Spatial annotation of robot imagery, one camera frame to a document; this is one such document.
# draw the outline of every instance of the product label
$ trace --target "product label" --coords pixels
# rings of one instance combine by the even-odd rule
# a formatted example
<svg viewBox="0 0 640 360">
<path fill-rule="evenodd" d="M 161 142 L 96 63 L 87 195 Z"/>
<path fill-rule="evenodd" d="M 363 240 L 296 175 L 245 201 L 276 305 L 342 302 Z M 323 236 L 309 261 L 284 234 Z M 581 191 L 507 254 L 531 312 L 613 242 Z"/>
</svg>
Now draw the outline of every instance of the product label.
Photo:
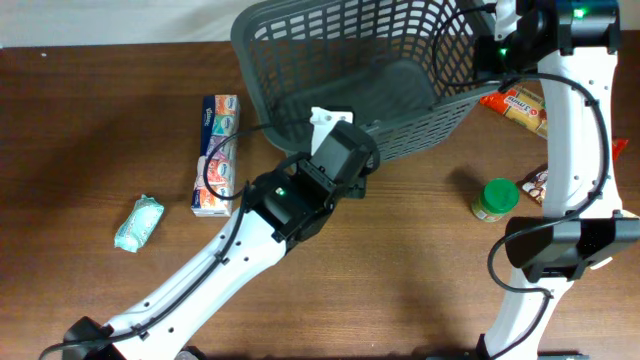
<svg viewBox="0 0 640 360">
<path fill-rule="evenodd" d="M 515 96 L 507 96 L 504 99 L 504 103 L 511 106 L 512 108 L 520 111 L 523 114 L 527 114 L 529 116 L 537 116 L 538 110 L 531 107 L 531 105 L 526 102 L 516 98 Z"/>
<path fill-rule="evenodd" d="M 233 116 L 216 116 L 211 135 L 230 136 L 233 134 L 235 119 Z"/>
<path fill-rule="evenodd" d="M 207 108 L 205 118 L 204 118 L 204 126 L 209 126 L 211 123 L 211 115 L 213 115 L 213 110 L 211 108 Z"/>
</svg>

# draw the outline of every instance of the basket mesh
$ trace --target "basket mesh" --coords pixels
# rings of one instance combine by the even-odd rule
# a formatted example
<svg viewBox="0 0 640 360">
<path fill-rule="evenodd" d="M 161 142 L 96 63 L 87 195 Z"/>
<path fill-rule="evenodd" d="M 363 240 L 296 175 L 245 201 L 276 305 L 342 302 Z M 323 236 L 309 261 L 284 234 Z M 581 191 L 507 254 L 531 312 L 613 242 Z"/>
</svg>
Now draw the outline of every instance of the basket mesh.
<svg viewBox="0 0 640 360">
<path fill-rule="evenodd" d="M 471 0 L 458 2 L 473 4 Z M 264 4 L 248 10 L 252 15 L 251 21 L 242 24 L 243 43 L 234 43 L 236 51 L 244 50 L 238 54 L 241 60 L 243 54 L 249 58 L 251 70 L 243 67 L 243 73 L 248 86 L 255 88 L 252 99 L 263 123 L 307 117 L 314 105 L 355 103 L 357 124 L 369 125 L 383 159 L 391 160 L 442 141 L 477 102 L 477 97 L 471 96 L 465 99 L 469 104 L 456 99 L 458 103 L 451 108 L 446 99 L 470 89 L 434 84 L 431 41 L 440 25 L 458 10 L 454 0 L 285 0 Z M 472 78 L 473 42 L 487 28 L 482 23 L 482 29 L 474 30 L 478 23 L 482 22 L 475 14 L 459 17 L 441 37 L 437 61 L 443 79 L 460 82 Z M 399 61 L 411 66 L 398 66 L 395 73 L 385 70 Z M 390 103 L 383 104 L 377 97 L 369 102 L 360 99 L 371 90 L 363 78 L 370 78 L 376 94 L 391 99 Z M 399 102 L 394 100 L 398 93 L 403 95 Z M 343 98 L 344 104 L 333 103 Z M 300 150 L 295 144 L 310 139 L 308 129 L 278 128 L 276 132 L 279 141 L 289 143 L 277 143 L 269 133 L 267 136 L 286 151 Z"/>
</svg>

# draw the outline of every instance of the packaged snack bar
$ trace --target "packaged snack bar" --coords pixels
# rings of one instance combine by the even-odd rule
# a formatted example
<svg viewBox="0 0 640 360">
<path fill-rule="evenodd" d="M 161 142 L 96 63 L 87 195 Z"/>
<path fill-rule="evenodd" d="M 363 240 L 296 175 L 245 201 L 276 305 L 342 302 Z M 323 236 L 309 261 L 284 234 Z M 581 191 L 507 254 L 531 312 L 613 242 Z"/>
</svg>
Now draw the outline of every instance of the packaged snack bar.
<svg viewBox="0 0 640 360">
<path fill-rule="evenodd" d="M 531 91 L 515 86 L 506 94 L 499 92 L 485 96 L 480 103 L 547 138 L 547 111 L 544 99 Z"/>
</svg>

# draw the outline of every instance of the brown wooden surface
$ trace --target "brown wooden surface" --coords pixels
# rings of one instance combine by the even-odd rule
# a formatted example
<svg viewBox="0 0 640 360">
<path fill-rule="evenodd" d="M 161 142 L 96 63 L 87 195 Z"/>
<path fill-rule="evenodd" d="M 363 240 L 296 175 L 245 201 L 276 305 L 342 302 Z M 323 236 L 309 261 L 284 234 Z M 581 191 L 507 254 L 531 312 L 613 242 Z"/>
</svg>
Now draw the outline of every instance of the brown wooden surface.
<svg viewBox="0 0 640 360">
<path fill-rule="evenodd" d="M 626 208 L 640 213 L 638 33 L 626 34 L 614 87 L 616 164 Z M 0 358 L 34 359 L 79 317 L 126 310 L 174 273 L 226 219 L 189 209 L 202 96 L 237 93 L 256 122 L 229 44 L 0 52 Z M 242 139 L 238 178 L 283 154 Z M 421 354 L 472 348 L 503 292 L 486 255 L 505 221 L 468 207 L 486 181 L 520 180 L 546 161 L 545 141 L 477 107 L 437 148 L 385 164 L 362 201 L 250 282 L 191 340 L 210 355 Z M 113 248 L 140 194 L 166 212 L 138 254 Z M 517 215 L 541 209 L 523 197 Z M 638 359 L 640 246 L 589 272 L 566 295 L 541 350 Z M 508 275 L 507 261 L 498 266 Z"/>
</svg>

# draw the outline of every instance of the black cable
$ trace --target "black cable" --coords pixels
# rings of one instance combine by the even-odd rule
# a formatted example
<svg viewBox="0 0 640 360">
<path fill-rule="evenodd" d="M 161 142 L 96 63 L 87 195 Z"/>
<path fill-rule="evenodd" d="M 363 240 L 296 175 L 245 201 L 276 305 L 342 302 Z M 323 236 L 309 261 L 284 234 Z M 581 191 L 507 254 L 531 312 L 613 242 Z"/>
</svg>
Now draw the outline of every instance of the black cable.
<svg viewBox="0 0 640 360">
<path fill-rule="evenodd" d="M 240 230 L 240 225 L 242 224 L 244 213 L 247 210 L 246 209 L 247 204 L 244 201 L 244 195 L 247 193 L 248 190 L 249 190 L 249 183 L 247 182 L 245 187 L 242 189 L 243 199 L 240 203 L 240 210 L 238 211 L 238 217 L 236 219 L 236 222 L 233 225 L 233 230 L 231 230 L 231 234 L 229 235 L 229 238 L 227 242 L 224 244 L 224 247 L 222 248 L 222 250 L 220 250 L 220 252 L 216 254 L 215 259 L 213 260 L 213 263 L 209 265 L 209 267 L 193 282 L 193 284 L 191 284 L 187 288 L 187 290 L 184 293 L 182 293 L 173 303 L 171 303 L 171 305 L 169 305 L 166 309 L 164 309 L 160 314 L 151 318 L 151 320 L 149 320 L 148 323 L 142 326 L 139 326 L 137 328 L 134 328 L 132 331 L 125 334 L 112 336 L 107 339 L 76 340 L 76 341 L 68 341 L 68 342 L 63 342 L 60 344 L 49 346 L 48 348 L 42 351 L 38 359 L 43 360 L 47 355 L 56 351 L 76 348 L 80 346 L 98 349 L 119 341 L 128 340 L 133 337 L 144 334 L 147 330 L 149 330 L 154 325 L 156 325 L 157 323 L 162 321 L 164 318 L 166 318 L 171 312 L 173 312 L 178 306 L 180 306 L 180 304 L 182 304 L 187 299 L 187 297 L 189 297 L 189 295 L 191 295 L 202 284 L 202 282 L 204 282 L 204 280 L 209 275 L 211 275 L 211 273 L 225 260 L 227 253 L 229 252 L 229 249 L 233 245 L 235 238 L 238 235 L 238 231 Z"/>
<path fill-rule="evenodd" d="M 215 196 L 216 198 L 220 199 L 220 200 L 235 200 L 237 199 L 241 194 L 242 194 L 242 190 L 238 191 L 236 194 L 233 194 L 231 196 L 224 196 L 224 195 L 220 195 L 218 194 L 215 190 L 213 190 L 213 187 L 211 187 L 211 184 L 209 184 L 209 166 L 211 164 L 211 160 L 213 159 L 213 156 L 218 153 L 218 151 L 220 151 L 220 149 L 222 149 L 223 146 L 225 146 L 227 143 L 229 143 L 230 141 L 233 141 L 236 138 L 242 137 L 242 136 L 247 136 L 247 135 L 251 135 L 256 131 L 261 131 L 264 129 L 269 129 L 272 127 L 276 127 L 276 126 L 294 126 L 294 125 L 311 125 L 311 123 L 309 122 L 309 119 L 305 119 L 305 120 L 294 120 L 294 121 L 287 121 L 287 122 L 282 122 L 282 123 L 278 123 L 278 124 L 262 124 L 262 125 L 258 125 L 258 126 L 254 126 L 252 128 L 249 128 L 247 130 L 243 130 L 243 131 L 238 131 L 232 135 L 230 135 L 228 138 L 224 139 L 220 144 L 218 144 L 216 147 L 213 148 L 213 150 L 211 151 L 211 153 L 207 156 L 206 161 L 204 162 L 204 169 L 202 171 L 202 177 L 204 178 L 204 186 L 207 188 L 207 190 L 209 190 L 209 192 Z"/>
<path fill-rule="evenodd" d="M 444 79 L 442 79 L 440 77 L 440 74 L 438 73 L 438 67 L 437 67 L 437 56 L 436 56 L 436 50 L 438 48 L 438 42 L 442 33 L 443 29 L 448 28 L 451 23 L 453 22 L 453 20 L 459 16 L 462 16 L 464 14 L 468 14 L 471 12 L 476 12 L 476 11 L 487 11 L 487 12 L 492 12 L 495 10 L 495 4 L 488 4 L 485 6 L 478 6 L 478 7 L 474 7 L 474 8 L 469 8 L 469 9 L 464 9 L 464 10 L 460 10 L 456 13 L 454 13 L 453 15 L 451 15 L 451 17 L 449 17 L 449 19 L 447 19 L 442 26 L 438 29 L 438 31 L 436 32 L 436 36 L 434 38 L 434 41 L 431 45 L 431 61 L 433 64 L 433 69 L 434 69 L 434 77 L 437 81 L 439 81 L 440 83 L 443 83 L 446 86 L 450 86 L 450 87 L 465 87 L 465 86 L 475 86 L 475 85 L 486 85 L 486 84 L 505 84 L 508 81 L 512 81 L 512 80 L 520 80 L 520 79 L 528 79 L 528 80 L 551 80 L 551 81 L 556 81 L 556 82 L 560 82 L 563 84 L 566 84 L 568 86 L 571 86 L 572 89 L 579 91 L 584 98 L 586 99 L 585 102 L 585 106 L 591 107 L 594 116 L 595 116 L 595 120 L 596 120 L 596 126 L 598 128 L 598 134 L 600 136 L 600 146 L 602 147 L 602 159 L 601 159 L 601 167 L 600 167 L 600 173 L 598 176 L 598 183 L 595 186 L 595 188 L 589 193 L 587 201 L 581 205 L 578 209 L 576 209 L 575 211 L 566 214 L 563 217 L 560 217 L 558 219 L 554 219 L 554 220 L 550 220 L 548 222 L 545 222 L 543 224 L 539 224 L 536 226 L 533 226 L 531 228 L 528 229 L 522 229 L 520 231 L 517 231 L 515 233 L 512 233 L 510 235 L 506 235 L 503 236 L 500 240 L 498 240 L 493 247 L 491 248 L 491 250 L 489 251 L 489 256 L 487 257 L 487 268 L 489 271 L 489 275 L 491 276 L 491 279 L 493 279 L 493 281 L 498 284 L 498 286 L 500 286 L 501 288 L 510 291 L 510 292 L 514 292 L 514 293 L 536 293 L 536 292 L 540 292 L 543 295 L 543 301 L 542 304 L 540 306 L 540 310 L 538 311 L 538 313 L 536 314 L 536 317 L 534 318 L 533 322 L 531 323 L 531 325 L 529 326 L 529 328 L 527 329 L 527 331 L 520 336 L 520 338 L 518 338 L 516 341 L 514 341 L 511 345 L 507 346 L 505 349 L 501 350 L 500 352 L 496 353 L 495 355 L 491 356 L 489 358 L 489 360 L 495 360 L 500 358 L 501 356 L 505 355 L 506 353 L 508 353 L 509 351 L 513 350 L 515 347 L 519 346 L 520 344 L 522 344 L 524 341 L 526 341 L 529 336 L 531 336 L 531 334 L 533 334 L 533 332 L 536 330 L 537 326 L 540 324 L 540 322 L 542 321 L 542 318 L 544 317 L 544 314 L 549 306 L 549 302 L 551 301 L 551 299 L 553 299 L 553 295 L 551 294 L 551 292 L 548 289 L 545 288 L 515 288 L 512 286 L 509 286 L 508 284 L 506 284 L 505 282 L 503 282 L 498 275 L 495 272 L 495 269 L 493 267 L 493 261 L 495 259 L 495 256 L 498 252 L 498 250 L 500 249 L 500 247 L 502 247 L 504 244 L 513 241 L 514 239 L 520 237 L 520 236 L 524 236 L 524 235 L 528 235 L 531 233 L 534 233 L 536 231 L 540 231 L 552 226 L 556 226 L 558 224 L 564 223 L 566 221 L 571 221 L 571 220 L 575 220 L 578 219 L 579 216 L 584 213 L 591 205 L 593 205 L 593 203 L 595 203 L 595 201 L 602 196 L 602 191 L 604 189 L 604 186 L 606 184 L 606 181 L 608 179 L 608 172 L 609 172 L 609 167 L 611 166 L 610 162 L 611 162 L 611 154 L 610 154 L 610 144 L 609 144 L 609 138 L 608 138 L 608 133 L 607 133 L 607 128 L 606 128 L 606 122 L 604 119 L 604 115 L 602 114 L 602 110 L 600 109 L 600 105 L 598 100 L 593 96 L 593 94 L 591 94 L 591 92 L 589 90 L 587 90 L 584 86 L 582 86 L 580 83 L 573 81 L 571 79 L 567 79 L 565 77 L 562 76 L 558 76 L 558 75 L 553 75 L 553 74 L 544 74 L 544 73 L 538 73 L 538 74 L 503 74 L 503 75 L 496 75 L 496 76 L 490 76 L 487 78 L 483 78 L 483 79 L 479 79 L 479 80 L 473 80 L 473 81 L 467 81 L 467 82 L 460 82 L 460 83 L 452 83 L 452 82 L 448 82 L 445 81 Z"/>
</svg>

